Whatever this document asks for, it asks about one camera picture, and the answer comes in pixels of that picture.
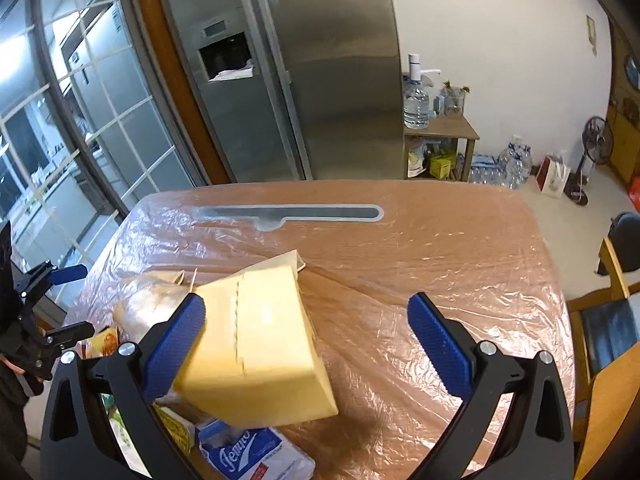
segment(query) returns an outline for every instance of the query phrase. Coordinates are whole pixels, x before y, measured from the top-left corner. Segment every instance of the hand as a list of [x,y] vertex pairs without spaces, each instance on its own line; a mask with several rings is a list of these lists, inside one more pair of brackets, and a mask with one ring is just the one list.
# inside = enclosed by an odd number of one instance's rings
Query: hand
[[[15,373],[17,373],[18,375],[24,375],[25,371],[24,371],[22,368],[17,367],[17,366],[16,366],[16,365],[14,365],[11,361],[9,361],[9,359],[7,359],[6,357],[4,357],[4,356],[3,356],[3,355],[1,355],[1,354],[0,354],[0,361],[2,361],[2,362],[7,366],[7,368],[9,368],[9,370],[14,371],[14,372],[15,372]],[[43,379],[42,377],[38,377],[38,380],[39,380],[40,382],[43,382],[43,381],[44,381],[44,379]]]

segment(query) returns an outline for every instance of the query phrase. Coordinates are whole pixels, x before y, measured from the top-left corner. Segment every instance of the stainless steel refrigerator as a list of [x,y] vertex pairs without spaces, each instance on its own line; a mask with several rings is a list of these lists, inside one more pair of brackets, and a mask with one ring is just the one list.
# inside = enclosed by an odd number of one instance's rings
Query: stainless steel refrigerator
[[237,182],[402,178],[392,0],[164,0]]

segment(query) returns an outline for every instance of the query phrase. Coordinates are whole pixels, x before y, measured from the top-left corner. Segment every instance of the wooden chair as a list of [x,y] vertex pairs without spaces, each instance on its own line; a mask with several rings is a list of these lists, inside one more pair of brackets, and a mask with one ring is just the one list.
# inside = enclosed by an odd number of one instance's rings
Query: wooden chair
[[[627,285],[608,238],[600,248],[600,261],[609,272],[609,287],[567,302],[576,367],[574,442],[578,446],[578,462],[575,480],[616,478],[610,475],[612,467],[640,463],[640,449],[636,449],[640,447],[640,343],[635,342],[638,340],[636,324],[629,303],[631,295],[640,292],[640,283]],[[585,334],[585,321],[595,323],[597,329],[602,330],[610,322],[620,326],[621,313],[622,326],[629,327],[633,333],[626,338],[614,335],[611,351],[598,361],[593,337]]]

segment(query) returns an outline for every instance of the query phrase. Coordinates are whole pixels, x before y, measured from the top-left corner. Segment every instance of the paper bag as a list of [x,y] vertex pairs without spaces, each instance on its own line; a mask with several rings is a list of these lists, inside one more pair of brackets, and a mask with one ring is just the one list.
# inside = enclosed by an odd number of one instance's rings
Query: paper bag
[[564,163],[562,155],[547,155],[536,177],[540,193],[560,198],[569,175],[571,168]]

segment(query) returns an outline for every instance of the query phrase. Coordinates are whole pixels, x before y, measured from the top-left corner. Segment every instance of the chair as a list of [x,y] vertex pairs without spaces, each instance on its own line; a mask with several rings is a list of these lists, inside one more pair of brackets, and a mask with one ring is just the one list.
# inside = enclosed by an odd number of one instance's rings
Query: chair
[[567,302],[576,361],[575,480],[626,478],[630,464],[633,475],[640,467],[640,343],[634,317],[640,304],[632,298],[640,283],[627,285],[609,238],[600,261],[609,287]]

